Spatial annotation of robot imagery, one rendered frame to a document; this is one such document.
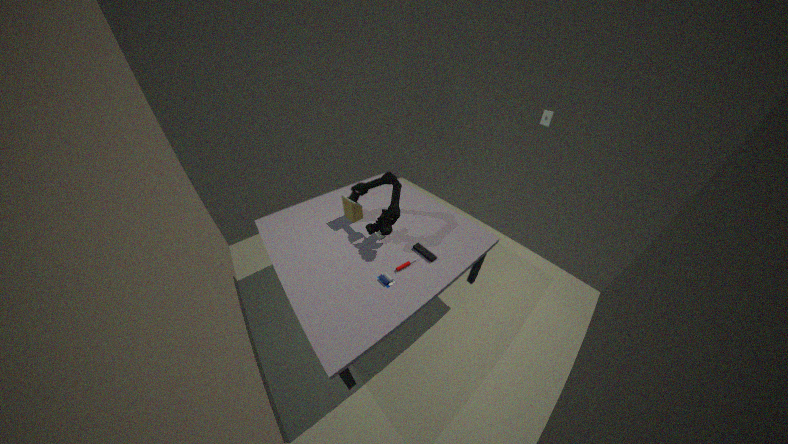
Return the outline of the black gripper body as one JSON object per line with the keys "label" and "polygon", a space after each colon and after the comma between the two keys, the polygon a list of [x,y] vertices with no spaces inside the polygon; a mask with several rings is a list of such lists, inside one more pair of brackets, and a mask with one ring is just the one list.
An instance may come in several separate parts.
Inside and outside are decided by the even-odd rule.
{"label": "black gripper body", "polygon": [[377,218],[377,221],[375,222],[376,224],[374,224],[374,226],[371,223],[366,225],[366,229],[369,234],[375,233],[375,231],[378,230],[378,227],[381,226],[381,223],[379,222],[379,218]]}

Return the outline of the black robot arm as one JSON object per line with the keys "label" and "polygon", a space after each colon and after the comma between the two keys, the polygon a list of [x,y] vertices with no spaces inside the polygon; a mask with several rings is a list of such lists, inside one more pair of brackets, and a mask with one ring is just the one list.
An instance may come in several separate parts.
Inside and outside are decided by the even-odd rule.
{"label": "black robot arm", "polygon": [[[393,231],[391,224],[394,225],[397,219],[400,217],[399,200],[400,200],[400,192],[402,185],[397,180],[397,176],[395,176],[393,173],[388,171],[384,173],[380,178],[374,179],[366,183],[363,182],[357,183],[351,186],[350,190],[352,190],[352,192],[350,196],[347,198],[357,203],[357,200],[360,195],[362,196],[363,194],[368,193],[367,191],[369,189],[383,184],[392,184],[393,191],[392,191],[391,204],[388,207],[388,210],[382,209],[382,214],[379,217],[379,222],[381,223],[381,226],[378,227],[378,230],[380,229],[382,235],[389,235]],[[355,190],[358,192],[356,192]],[[390,218],[392,218],[393,220],[391,220]]]}

